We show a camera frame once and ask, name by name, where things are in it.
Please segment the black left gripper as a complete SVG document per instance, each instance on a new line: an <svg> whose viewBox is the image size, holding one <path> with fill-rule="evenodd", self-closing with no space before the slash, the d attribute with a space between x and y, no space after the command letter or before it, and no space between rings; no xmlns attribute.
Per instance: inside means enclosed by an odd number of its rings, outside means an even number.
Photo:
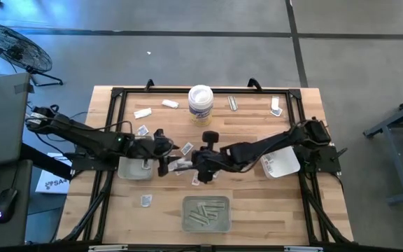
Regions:
<svg viewBox="0 0 403 252"><path fill-rule="evenodd" d="M179 147L164 135L163 129L157 129L153 138L135 139L133 141L133 158L158 159L158 176L163 177L169 173L170 157L168 155Z"/></svg>

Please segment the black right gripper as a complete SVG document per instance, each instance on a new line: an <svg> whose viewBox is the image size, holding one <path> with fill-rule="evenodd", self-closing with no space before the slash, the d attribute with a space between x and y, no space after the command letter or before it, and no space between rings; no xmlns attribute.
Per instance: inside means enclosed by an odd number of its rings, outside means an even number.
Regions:
<svg viewBox="0 0 403 252"><path fill-rule="evenodd" d="M205 142L205 145L192 152L191 162L192 168L198 171L198 181L207 184L213 180L214 172L221 169L225 156L214 150L215 144L219 141L218 132L203 132L202 141Z"/></svg>

